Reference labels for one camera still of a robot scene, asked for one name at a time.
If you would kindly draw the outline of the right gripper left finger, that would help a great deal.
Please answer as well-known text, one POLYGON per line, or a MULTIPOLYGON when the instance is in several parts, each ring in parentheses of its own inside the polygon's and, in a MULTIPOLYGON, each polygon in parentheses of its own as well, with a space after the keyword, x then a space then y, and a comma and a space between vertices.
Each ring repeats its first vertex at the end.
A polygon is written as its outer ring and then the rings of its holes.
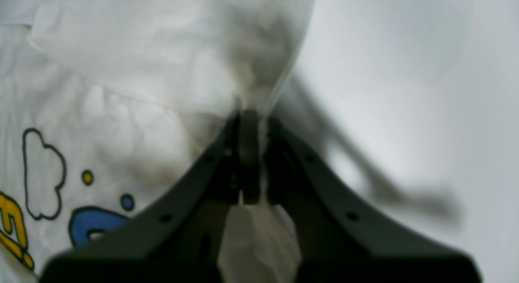
POLYGON ((260 198, 255 111, 233 115, 183 178, 133 218, 94 206, 73 211, 74 248, 47 264, 41 283, 220 283, 227 214, 260 198))

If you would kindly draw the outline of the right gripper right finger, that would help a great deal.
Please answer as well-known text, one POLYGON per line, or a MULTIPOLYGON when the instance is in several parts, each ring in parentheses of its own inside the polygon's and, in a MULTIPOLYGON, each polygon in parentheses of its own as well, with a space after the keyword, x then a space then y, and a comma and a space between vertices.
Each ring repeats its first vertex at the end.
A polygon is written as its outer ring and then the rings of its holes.
POLYGON ((292 219, 296 283, 480 283, 465 253, 365 202, 278 119, 268 120, 268 200, 292 219))

